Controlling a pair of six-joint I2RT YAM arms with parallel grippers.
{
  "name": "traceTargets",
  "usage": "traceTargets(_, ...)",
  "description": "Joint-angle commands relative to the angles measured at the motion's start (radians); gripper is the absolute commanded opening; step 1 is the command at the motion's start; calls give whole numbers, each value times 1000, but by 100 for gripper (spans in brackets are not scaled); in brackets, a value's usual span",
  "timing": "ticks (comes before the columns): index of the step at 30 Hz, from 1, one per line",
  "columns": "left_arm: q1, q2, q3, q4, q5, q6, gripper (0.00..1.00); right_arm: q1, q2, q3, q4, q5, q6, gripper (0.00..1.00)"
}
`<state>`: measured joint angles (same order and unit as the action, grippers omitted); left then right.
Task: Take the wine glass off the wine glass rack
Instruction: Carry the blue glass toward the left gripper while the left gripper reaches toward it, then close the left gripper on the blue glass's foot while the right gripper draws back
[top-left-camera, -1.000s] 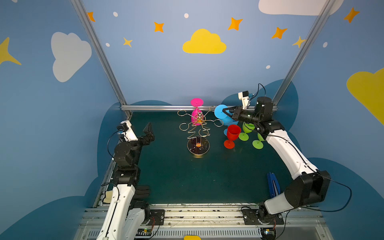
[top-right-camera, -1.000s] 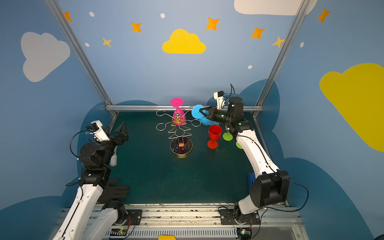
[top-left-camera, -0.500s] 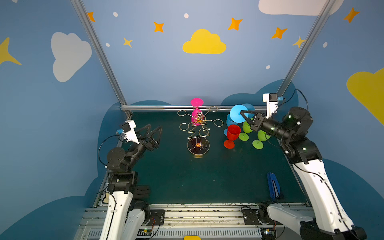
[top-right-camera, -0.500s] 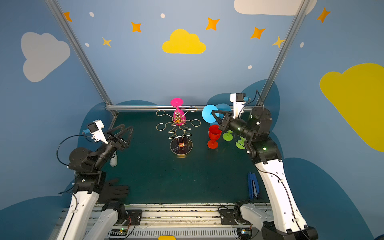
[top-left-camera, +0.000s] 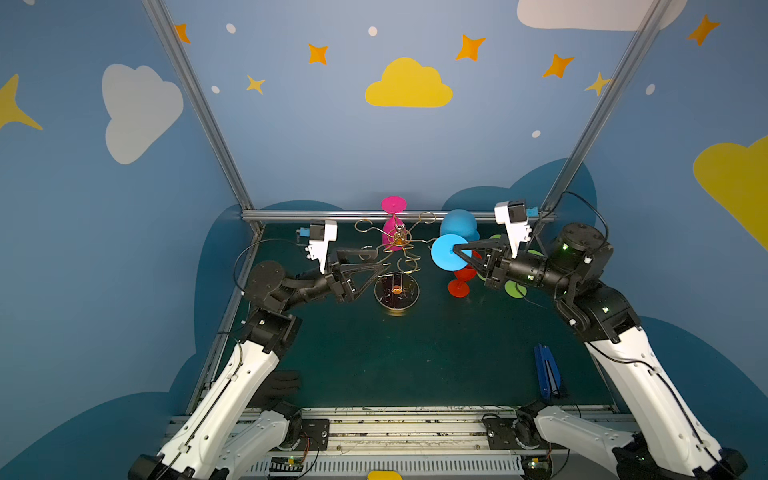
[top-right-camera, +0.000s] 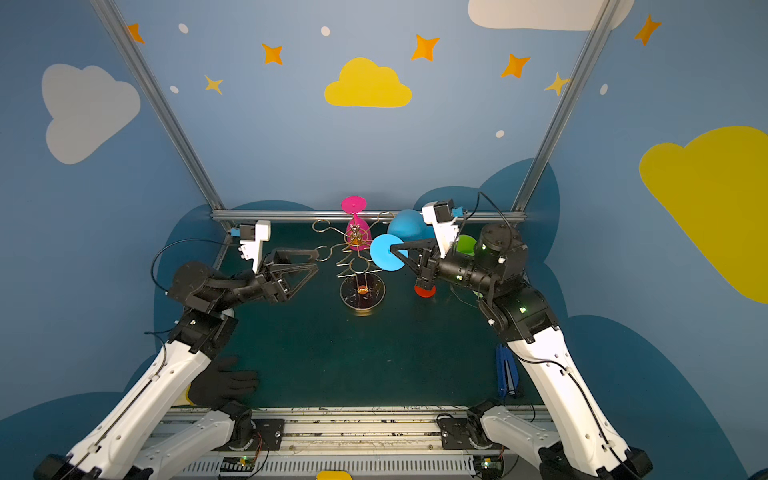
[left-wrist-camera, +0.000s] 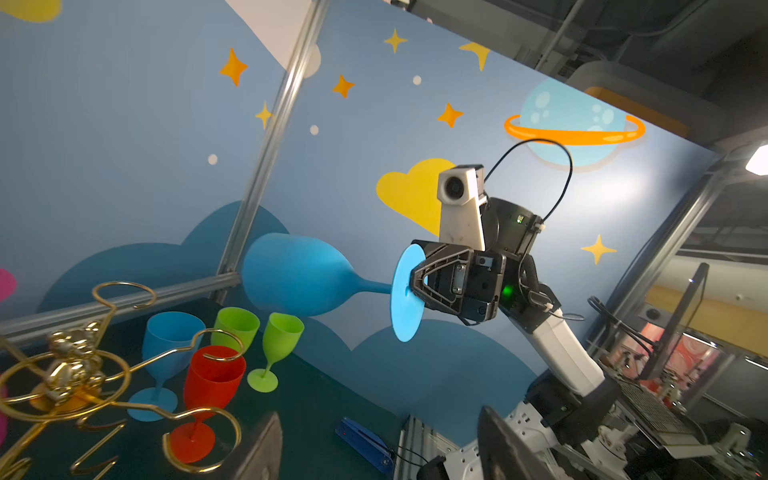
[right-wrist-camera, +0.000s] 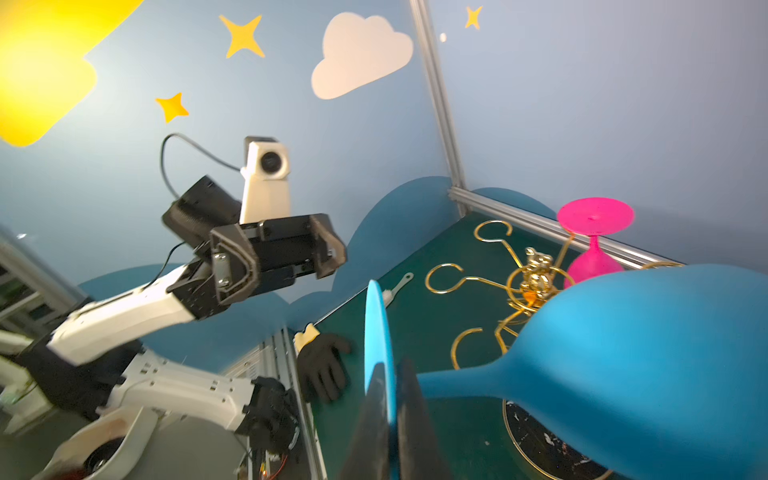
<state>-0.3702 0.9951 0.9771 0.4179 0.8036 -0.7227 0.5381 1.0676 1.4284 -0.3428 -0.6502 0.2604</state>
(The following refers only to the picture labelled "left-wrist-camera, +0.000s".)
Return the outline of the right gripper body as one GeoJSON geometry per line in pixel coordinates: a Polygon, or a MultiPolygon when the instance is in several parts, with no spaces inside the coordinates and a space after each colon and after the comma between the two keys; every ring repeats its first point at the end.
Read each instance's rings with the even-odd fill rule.
{"type": "Polygon", "coordinates": [[[463,295],[471,299],[470,312],[480,323],[497,314],[507,263],[508,258],[497,252],[474,250],[463,295]]]}

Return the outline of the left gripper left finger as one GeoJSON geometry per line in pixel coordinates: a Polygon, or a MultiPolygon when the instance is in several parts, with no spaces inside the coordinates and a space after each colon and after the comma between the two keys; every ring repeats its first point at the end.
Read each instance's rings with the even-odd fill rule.
{"type": "Polygon", "coordinates": [[[277,412],[265,414],[233,452],[228,479],[277,480],[283,453],[283,428],[277,412]]]}

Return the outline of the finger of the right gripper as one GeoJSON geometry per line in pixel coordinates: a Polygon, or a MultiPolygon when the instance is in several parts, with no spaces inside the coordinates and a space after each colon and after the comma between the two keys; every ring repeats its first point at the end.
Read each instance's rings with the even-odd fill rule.
{"type": "Polygon", "coordinates": [[[466,326],[480,324],[480,321],[476,319],[476,314],[470,312],[471,299],[464,295],[455,295],[449,299],[428,286],[415,286],[411,290],[424,302],[427,309],[455,316],[466,326]]]}
{"type": "Polygon", "coordinates": [[[466,289],[467,274],[474,250],[470,247],[413,240],[425,259],[410,274],[410,288],[422,300],[458,300],[466,289]]]}

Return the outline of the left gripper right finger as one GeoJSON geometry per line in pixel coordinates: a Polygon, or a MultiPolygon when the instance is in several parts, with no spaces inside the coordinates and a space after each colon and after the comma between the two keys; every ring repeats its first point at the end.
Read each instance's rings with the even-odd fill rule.
{"type": "Polygon", "coordinates": [[[477,424],[485,480],[555,480],[556,477],[491,407],[483,406],[477,424]]]}

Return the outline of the red wine glass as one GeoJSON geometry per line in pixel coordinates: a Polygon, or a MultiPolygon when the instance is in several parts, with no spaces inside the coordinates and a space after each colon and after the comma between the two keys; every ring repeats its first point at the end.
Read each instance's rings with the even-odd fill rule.
{"type": "MultiPolygon", "coordinates": [[[[236,354],[237,351],[227,346],[211,345],[193,355],[183,392],[187,409],[224,409],[229,404],[246,370],[243,357],[228,361],[236,354]]],[[[214,413],[196,413],[193,423],[183,424],[171,432],[171,449],[182,463],[201,461],[213,450],[216,435],[205,423],[212,416],[214,413]]]]}

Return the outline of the green wine glass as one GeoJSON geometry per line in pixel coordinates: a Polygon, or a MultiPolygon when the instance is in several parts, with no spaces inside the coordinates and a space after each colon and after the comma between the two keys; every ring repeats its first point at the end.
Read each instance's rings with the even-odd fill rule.
{"type": "Polygon", "coordinates": [[[229,335],[213,333],[211,344],[245,353],[250,348],[260,324],[258,316],[249,310],[239,307],[222,308],[217,313],[214,328],[227,331],[229,335]]]}
{"type": "Polygon", "coordinates": [[[267,365],[252,370],[247,376],[253,390],[270,393],[277,389],[279,380],[273,367],[294,351],[304,330],[304,323],[296,316],[277,312],[269,316],[262,342],[267,365]]]}

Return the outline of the blue wine glass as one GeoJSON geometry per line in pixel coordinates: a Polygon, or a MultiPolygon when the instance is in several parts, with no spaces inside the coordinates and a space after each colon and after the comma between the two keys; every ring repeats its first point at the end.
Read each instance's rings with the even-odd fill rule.
{"type": "MultiPolygon", "coordinates": [[[[142,345],[142,359],[149,360],[167,351],[189,347],[195,335],[206,328],[198,317],[178,311],[153,315],[147,322],[142,345]]],[[[178,405],[177,395],[164,384],[188,365],[200,345],[186,352],[169,354],[144,367],[155,380],[155,386],[142,389],[131,396],[130,403],[154,405],[173,413],[178,405]]]]}
{"type": "Polygon", "coordinates": [[[269,233],[252,243],[240,276],[255,307],[294,316],[331,312],[358,293],[387,295],[394,334],[399,341],[408,342],[417,333],[425,310],[425,301],[411,285],[411,274],[425,259],[420,246],[408,246],[392,281],[382,283],[358,275],[339,250],[322,240],[269,233]]]}

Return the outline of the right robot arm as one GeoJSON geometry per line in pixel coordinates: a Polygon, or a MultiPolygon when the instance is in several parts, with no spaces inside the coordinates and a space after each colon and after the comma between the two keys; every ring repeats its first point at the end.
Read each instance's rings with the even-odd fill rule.
{"type": "Polygon", "coordinates": [[[495,198],[445,200],[440,239],[414,241],[425,258],[409,289],[425,308],[477,326],[503,313],[548,366],[525,401],[561,444],[594,439],[620,389],[607,379],[567,323],[554,292],[538,279],[530,249],[543,219],[495,198]]]}

